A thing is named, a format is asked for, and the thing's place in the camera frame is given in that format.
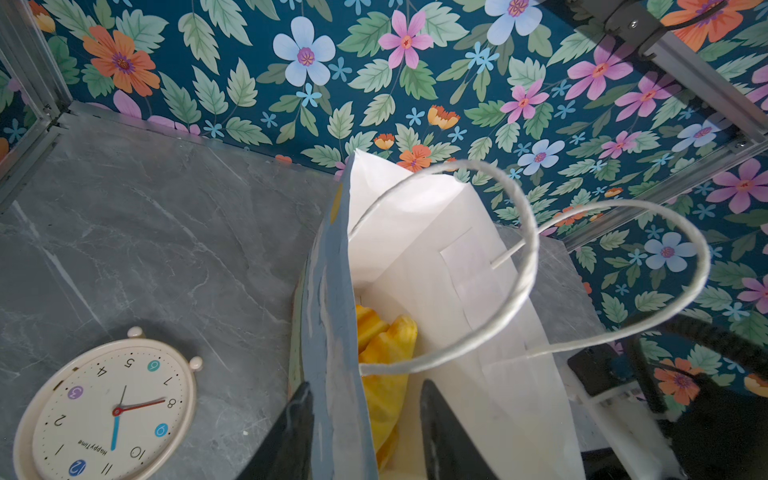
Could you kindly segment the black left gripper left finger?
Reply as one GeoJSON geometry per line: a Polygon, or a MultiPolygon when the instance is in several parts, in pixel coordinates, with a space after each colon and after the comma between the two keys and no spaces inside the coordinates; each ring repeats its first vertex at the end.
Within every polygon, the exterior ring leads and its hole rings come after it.
{"type": "Polygon", "coordinates": [[[237,479],[308,479],[314,432],[313,406],[310,384],[303,382],[237,479]]]}

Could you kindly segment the green painted paper bag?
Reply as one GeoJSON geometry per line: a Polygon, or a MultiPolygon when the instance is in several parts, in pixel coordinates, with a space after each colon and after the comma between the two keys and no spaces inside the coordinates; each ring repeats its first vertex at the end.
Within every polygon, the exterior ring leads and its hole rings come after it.
{"type": "Polygon", "coordinates": [[[520,185],[461,160],[410,172],[356,151],[296,288],[293,384],[314,396],[314,479],[426,477],[432,380],[500,479],[584,475],[554,355],[529,299],[541,227],[520,185]],[[358,352],[356,306],[389,329],[358,352]]]}

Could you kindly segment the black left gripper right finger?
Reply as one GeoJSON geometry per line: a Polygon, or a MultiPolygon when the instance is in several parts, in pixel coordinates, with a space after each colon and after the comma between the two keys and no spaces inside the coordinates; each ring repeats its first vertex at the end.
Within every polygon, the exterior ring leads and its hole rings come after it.
{"type": "Polygon", "coordinates": [[[419,407],[429,480],[497,479],[432,380],[422,384],[419,407]]]}

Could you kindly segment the striped yellow bread roll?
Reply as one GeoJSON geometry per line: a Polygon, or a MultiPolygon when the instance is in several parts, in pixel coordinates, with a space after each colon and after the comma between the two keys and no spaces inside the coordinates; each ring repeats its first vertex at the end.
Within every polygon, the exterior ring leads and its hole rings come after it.
{"type": "Polygon", "coordinates": [[[362,305],[356,306],[356,319],[359,353],[362,353],[377,335],[387,331],[390,326],[374,309],[362,305]]]}

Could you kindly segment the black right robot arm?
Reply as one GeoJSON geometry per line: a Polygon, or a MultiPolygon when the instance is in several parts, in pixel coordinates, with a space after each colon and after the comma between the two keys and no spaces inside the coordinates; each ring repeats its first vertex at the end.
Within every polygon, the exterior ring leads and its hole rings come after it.
{"type": "Polygon", "coordinates": [[[642,352],[640,336],[620,341],[623,356],[607,345],[588,347],[567,365],[590,395],[601,394],[632,380],[638,382],[656,424],[690,479],[765,479],[767,477],[767,398],[735,393],[706,373],[652,363],[642,352]],[[692,387],[694,397],[675,420],[654,373],[671,376],[679,388],[692,387]]]}

